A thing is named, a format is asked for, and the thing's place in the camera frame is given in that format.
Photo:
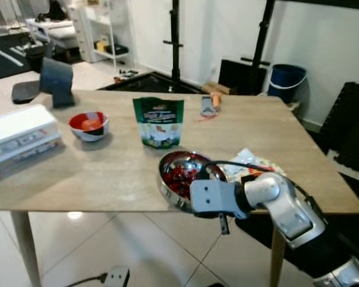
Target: white wall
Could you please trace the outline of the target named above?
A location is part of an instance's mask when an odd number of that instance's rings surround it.
[[[218,80],[222,58],[253,56],[264,0],[181,0],[183,78]],[[137,62],[171,71],[171,0],[128,0]],[[359,10],[276,3],[263,59],[309,71],[302,117],[322,124],[346,81],[359,82]]]

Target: red and white bowl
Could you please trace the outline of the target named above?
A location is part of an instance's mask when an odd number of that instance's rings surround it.
[[[84,130],[83,122],[98,120],[101,125],[92,130]],[[84,142],[95,142],[102,139],[109,132],[109,118],[102,112],[85,112],[75,115],[69,121],[73,134]]]

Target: cardboard box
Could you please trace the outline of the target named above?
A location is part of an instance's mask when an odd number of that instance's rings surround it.
[[[224,85],[220,85],[212,81],[204,84],[202,86],[202,91],[208,94],[211,94],[213,91],[219,91],[222,94],[236,94],[234,89],[225,87]]]

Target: wooden table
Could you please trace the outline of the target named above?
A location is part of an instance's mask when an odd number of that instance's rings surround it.
[[[359,213],[359,199],[327,161],[287,107],[275,97],[226,96],[222,113],[199,121],[200,95],[111,91],[75,91],[77,105],[52,110],[59,121],[64,150],[0,180],[0,210],[10,210],[20,250],[34,287],[40,287],[28,211],[149,212],[172,210],[160,195],[157,166],[168,151],[142,145],[132,99],[159,96],[184,99],[181,146],[213,159],[228,160],[242,148],[281,166],[313,195],[325,213]],[[109,115],[110,134],[97,143],[82,143],[68,120],[84,111]],[[272,285],[279,281],[285,242],[275,233]]]

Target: plastic container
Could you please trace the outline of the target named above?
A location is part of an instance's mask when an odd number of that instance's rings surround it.
[[[306,70],[293,65],[274,65],[269,85],[269,96],[280,97],[290,103],[301,83],[306,79]]]

